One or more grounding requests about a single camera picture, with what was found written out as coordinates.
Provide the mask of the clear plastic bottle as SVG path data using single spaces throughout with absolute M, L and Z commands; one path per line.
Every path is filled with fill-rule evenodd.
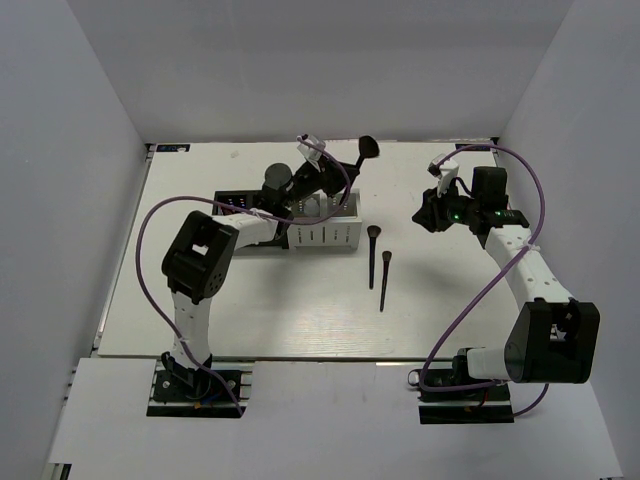
M 315 198 L 308 198 L 304 202 L 303 212 L 307 217 L 319 217 L 321 208 L 319 201 Z

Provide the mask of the black makeup brush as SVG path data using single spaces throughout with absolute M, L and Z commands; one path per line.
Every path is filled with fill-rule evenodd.
M 369 225 L 366 231 L 369 238 L 368 286 L 372 290 L 375 282 L 376 243 L 382 229 L 378 225 Z
M 381 283 L 381 292 L 380 292 L 380 302 L 379 302 L 379 311 L 383 312 L 385 308 L 386 301 L 386 293 L 388 288 L 388 278 L 389 278 L 389 270 L 390 263 L 392 259 L 392 252 L 389 250 L 385 250 L 382 252 L 382 261 L 383 261 L 383 275 L 382 275 L 382 283 Z

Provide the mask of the right blue table label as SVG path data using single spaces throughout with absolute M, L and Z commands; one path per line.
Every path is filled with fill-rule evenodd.
M 486 143 L 456 143 L 455 144 L 455 149 L 456 150 L 462 150 L 462 151 L 480 151 L 480 152 L 484 152 L 484 151 L 490 151 L 492 149 L 492 147 L 489 144 Z

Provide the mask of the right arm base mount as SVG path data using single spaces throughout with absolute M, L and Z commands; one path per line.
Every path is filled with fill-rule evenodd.
M 509 388 L 506 385 L 461 392 L 426 392 L 418 385 L 419 370 L 408 374 L 410 388 L 419 392 L 421 425 L 507 424 L 514 422 Z

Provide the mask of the blue table label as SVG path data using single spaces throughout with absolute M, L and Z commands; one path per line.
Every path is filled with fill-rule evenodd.
M 484 151 L 490 151 L 492 149 L 492 147 L 489 144 L 486 143 L 456 143 L 455 144 L 455 149 L 456 150 L 462 150 L 462 151 L 480 151 L 480 152 L 484 152 Z
M 156 152 L 159 153 L 184 153 L 190 151 L 190 144 L 158 144 Z

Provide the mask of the large powder brush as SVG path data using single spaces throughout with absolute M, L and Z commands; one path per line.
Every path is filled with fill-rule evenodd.
M 356 178 L 360 174 L 364 162 L 380 156 L 378 142 L 370 135 L 363 135 L 358 139 L 358 158 L 354 164 L 340 162 L 337 177 L 340 183 L 340 190 L 351 189 Z

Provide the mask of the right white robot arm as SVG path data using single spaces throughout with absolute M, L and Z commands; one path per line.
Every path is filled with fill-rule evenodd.
M 413 221 L 427 231 L 464 225 L 496 262 L 519 309 L 501 348 L 469 347 L 457 356 L 453 390 L 472 399 L 488 382 L 582 384 L 589 379 L 600 313 L 577 300 L 552 273 L 534 245 L 526 217 L 508 207 L 507 173 L 477 167 L 472 185 L 458 188 L 454 162 L 429 169 L 438 184 L 423 194 Z

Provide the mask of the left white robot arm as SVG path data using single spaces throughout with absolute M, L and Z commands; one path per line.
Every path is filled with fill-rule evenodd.
M 295 204 L 318 191 L 329 197 L 343 192 L 353 185 L 363 163 L 363 155 L 349 164 L 322 154 L 295 172 L 283 163 L 272 164 L 247 211 L 189 213 L 161 265 L 174 305 L 174 343 L 162 363 L 188 398 L 202 398 L 211 387 L 211 300 L 226 280 L 234 253 L 285 236 Z

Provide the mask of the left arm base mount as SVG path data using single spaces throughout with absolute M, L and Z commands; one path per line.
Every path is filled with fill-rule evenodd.
M 222 382 L 205 376 L 204 385 L 190 389 L 156 362 L 146 409 L 147 417 L 240 419 L 249 402 L 253 362 L 214 362 L 212 368 L 234 394 L 239 412 Z

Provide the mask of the black slotted organizer box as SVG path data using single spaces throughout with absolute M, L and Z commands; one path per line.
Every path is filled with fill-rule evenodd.
M 256 197 L 259 190 L 217 190 L 214 192 L 213 199 L 226 205 L 241 207 L 243 209 L 251 209 L 256 203 Z M 270 241 L 260 242 L 255 248 L 281 248 L 289 249 L 289 243 L 286 236 L 287 230 L 277 230 L 276 237 Z

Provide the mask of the left blue table label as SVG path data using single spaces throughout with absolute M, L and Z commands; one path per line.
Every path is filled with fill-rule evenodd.
M 159 153 L 184 153 L 190 151 L 190 144 L 158 144 L 156 152 Z

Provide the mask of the white slotted organizer box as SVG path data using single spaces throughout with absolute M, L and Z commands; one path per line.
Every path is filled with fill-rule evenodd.
M 296 220 L 316 220 L 334 212 L 341 202 L 341 195 L 328 197 L 319 192 L 309 198 L 319 201 L 319 217 L 307 217 L 303 212 L 304 202 L 299 201 L 291 207 Z M 347 202 L 328 220 L 314 225 L 291 225 L 287 230 L 289 248 L 303 247 L 349 247 L 357 249 L 363 220 L 358 189 L 350 192 Z

